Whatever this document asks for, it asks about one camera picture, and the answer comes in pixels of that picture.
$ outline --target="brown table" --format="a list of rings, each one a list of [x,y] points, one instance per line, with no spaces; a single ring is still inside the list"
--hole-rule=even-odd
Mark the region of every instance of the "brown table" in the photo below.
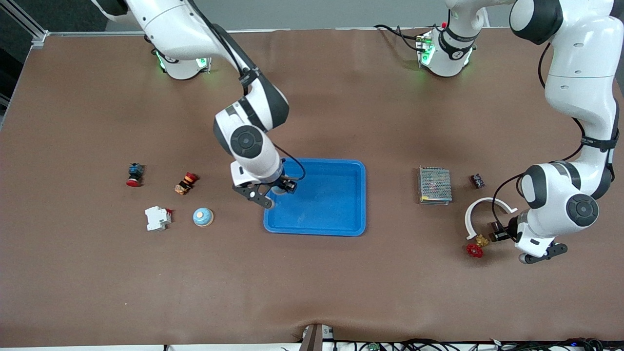
[[[361,340],[624,337],[622,180],[593,227],[560,238],[566,255],[527,266],[511,242],[464,252],[472,201],[578,145],[544,99],[541,47],[486,29],[465,71],[442,79],[387,33],[235,38],[290,101],[274,141],[366,165],[366,232],[269,234],[230,189],[212,135],[241,94],[225,61],[174,81],[141,37],[52,36],[0,132],[0,346],[290,342],[312,323]],[[131,162],[146,165],[143,187],[124,184]],[[454,203],[416,202],[420,165],[451,170]],[[201,180],[180,196],[187,171]],[[501,198],[526,208],[512,186]],[[154,205],[175,210],[161,233],[145,230]],[[215,213],[204,229],[191,221],[202,206]],[[479,230],[491,220],[487,206],[474,216]]]

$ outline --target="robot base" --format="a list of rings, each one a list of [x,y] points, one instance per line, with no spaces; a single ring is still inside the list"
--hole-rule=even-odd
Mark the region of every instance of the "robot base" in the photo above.
[[[179,81],[191,79],[200,72],[210,73],[212,68],[212,58],[210,57],[207,59],[180,61],[173,60],[167,56],[161,56],[158,52],[156,52],[156,56],[160,61],[160,68],[162,68],[163,72]]]
[[[424,52],[418,52],[418,65],[421,68],[428,68],[437,76],[452,77],[468,64],[473,49],[470,49],[461,59],[452,60],[446,52],[436,45],[440,33],[438,29],[434,29],[420,36],[416,42],[416,47],[423,49]]]

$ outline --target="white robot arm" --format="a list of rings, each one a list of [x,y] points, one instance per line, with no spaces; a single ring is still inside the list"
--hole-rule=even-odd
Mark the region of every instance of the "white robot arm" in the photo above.
[[[449,23],[419,43],[425,49],[421,64],[440,76],[459,73],[482,27],[482,8],[503,3],[514,4],[510,26],[515,35],[553,46],[546,100],[584,127],[577,160],[533,165],[519,175],[530,209],[490,236],[512,239],[525,252],[520,261],[529,264],[566,252],[554,239],[591,226],[599,213],[596,200],[615,178],[619,108],[612,90],[624,29],[610,16],[621,8],[613,0],[447,0]]]
[[[474,41],[485,24],[484,7],[512,4],[515,0],[446,0],[446,27],[434,28],[417,43],[421,66],[442,77],[458,74],[472,54]]]
[[[200,70],[197,59],[225,58],[240,73],[244,95],[215,116],[213,132],[236,160],[230,165],[233,189],[248,200],[270,209],[271,187],[294,192],[296,181],[285,175],[283,160],[266,133],[286,122],[288,101],[258,69],[223,28],[212,24],[193,0],[92,0],[113,20],[132,22],[166,62],[166,71],[178,79]]]

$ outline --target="small black component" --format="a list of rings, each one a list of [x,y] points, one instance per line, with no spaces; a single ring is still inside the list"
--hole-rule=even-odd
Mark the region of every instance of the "small black component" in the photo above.
[[[262,71],[258,66],[253,66],[252,69],[243,68],[243,76],[238,78],[238,81],[243,87],[248,87],[251,85],[251,82],[255,81],[262,75]]]
[[[472,185],[474,185],[477,189],[485,187],[485,182],[479,173],[471,176],[470,180],[472,181]]]
[[[260,192],[260,187],[262,186],[266,188],[264,193]],[[273,200],[266,197],[266,193],[268,193],[271,190],[271,187],[268,187],[264,184],[255,184],[251,188],[237,187],[233,185],[232,189],[234,189],[235,192],[241,194],[242,196],[245,196],[248,201],[255,202],[256,204],[266,209],[273,208]]]
[[[600,140],[594,139],[592,137],[584,136],[581,138],[581,144],[595,147],[596,149],[600,149],[600,152],[607,152],[610,149],[615,149],[615,146],[618,144],[618,139],[620,135],[618,134],[615,139],[612,140]]]
[[[550,247],[548,247],[548,249],[546,249],[546,254],[544,256],[541,257],[535,257],[535,256],[531,256],[529,254],[525,254],[520,256],[521,257],[521,262],[524,264],[534,264],[537,262],[541,262],[544,260],[550,260],[551,258],[555,257],[555,256],[559,256],[562,255],[564,253],[568,252],[568,246],[565,244],[553,244]]]
[[[505,233],[505,229],[498,222],[490,223],[492,229],[494,230],[488,236],[491,242],[497,242],[502,240],[511,239],[507,233]]]

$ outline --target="blue tray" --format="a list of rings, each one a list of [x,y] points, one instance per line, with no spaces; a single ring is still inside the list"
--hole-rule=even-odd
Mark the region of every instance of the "blue tray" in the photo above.
[[[366,228],[366,169],[360,161],[299,159],[306,177],[294,194],[268,197],[275,208],[265,210],[265,228],[273,233],[356,237]],[[291,159],[286,174],[301,175]]]

